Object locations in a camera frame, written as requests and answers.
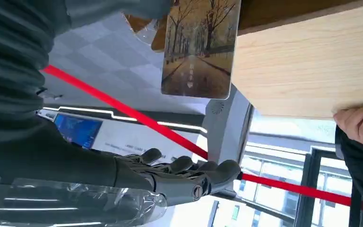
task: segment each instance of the autumn tree painting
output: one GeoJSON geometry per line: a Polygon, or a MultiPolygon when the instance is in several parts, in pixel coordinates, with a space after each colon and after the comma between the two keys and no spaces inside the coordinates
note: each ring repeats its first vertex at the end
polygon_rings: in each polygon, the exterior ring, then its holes
{"type": "Polygon", "coordinates": [[[240,0],[173,0],[168,16],[162,92],[226,98],[240,0]]]}

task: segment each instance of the tree-lined road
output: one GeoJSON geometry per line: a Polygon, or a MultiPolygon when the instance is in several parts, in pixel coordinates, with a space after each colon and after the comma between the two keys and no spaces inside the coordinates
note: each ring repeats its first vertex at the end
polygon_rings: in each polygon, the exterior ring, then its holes
{"type": "Polygon", "coordinates": [[[162,89],[165,94],[227,98],[230,76],[196,56],[190,55],[184,60],[176,71],[164,80],[162,89]],[[193,65],[193,78],[189,87],[191,65],[193,65]]]}

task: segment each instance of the ceiling light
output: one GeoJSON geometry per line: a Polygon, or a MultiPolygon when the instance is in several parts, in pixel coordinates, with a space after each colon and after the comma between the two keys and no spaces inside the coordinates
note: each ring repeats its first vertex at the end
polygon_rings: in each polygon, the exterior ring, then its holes
{"type": "Polygon", "coordinates": [[[78,210],[76,207],[62,207],[62,208],[0,208],[0,210],[7,211],[42,211],[42,210],[78,210]]]}
{"type": "Polygon", "coordinates": [[[19,201],[46,201],[46,202],[59,201],[59,200],[47,200],[47,199],[24,199],[24,198],[5,198],[5,200],[19,200],[19,201]]]}
{"type": "Polygon", "coordinates": [[[66,226],[91,226],[99,225],[101,222],[86,222],[86,223],[69,223],[69,224],[55,224],[52,227],[66,227],[66,226]]]}
{"type": "MultiPolygon", "coordinates": [[[[86,112],[94,112],[94,113],[104,113],[104,114],[110,114],[113,119],[124,120],[124,121],[133,121],[133,122],[137,121],[137,119],[131,118],[131,117],[115,116],[113,114],[113,111],[110,111],[110,110],[97,110],[97,109],[87,109],[87,108],[78,108],[78,107],[69,107],[69,106],[60,106],[59,108],[43,107],[43,109],[53,110],[53,111],[59,111],[60,109],[65,109],[65,110],[77,110],[77,111],[86,111],[86,112]]],[[[172,127],[176,127],[176,128],[200,130],[203,133],[208,133],[208,131],[206,129],[199,127],[199,126],[170,123],[170,122],[158,122],[158,124],[172,126],[172,127]]]]}

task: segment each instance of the plastic wrap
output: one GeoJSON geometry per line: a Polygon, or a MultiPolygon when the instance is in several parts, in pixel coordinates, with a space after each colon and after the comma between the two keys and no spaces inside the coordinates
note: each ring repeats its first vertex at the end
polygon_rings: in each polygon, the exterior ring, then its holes
{"type": "Polygon", "coordinates": [[[130,227],[166,208],[162,195],[146,190],[20,178],[0,185],[0,226],[130,227]]]}
{"type": "Polygon", "coordinates": [[[167,16],[160,20],[141,19],[132,15],[124,15],[124,18],[139,40],[150,45],[155,52],[164,51],[167,16]]]}

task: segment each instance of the human hand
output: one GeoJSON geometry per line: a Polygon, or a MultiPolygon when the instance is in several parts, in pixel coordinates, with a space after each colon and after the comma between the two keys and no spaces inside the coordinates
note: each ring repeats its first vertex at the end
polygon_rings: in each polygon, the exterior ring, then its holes
{"type": "Polygon", "coordinates": [[[363,107],[341,110],[333,118],[349,139],[363,144],[363,107]]]}

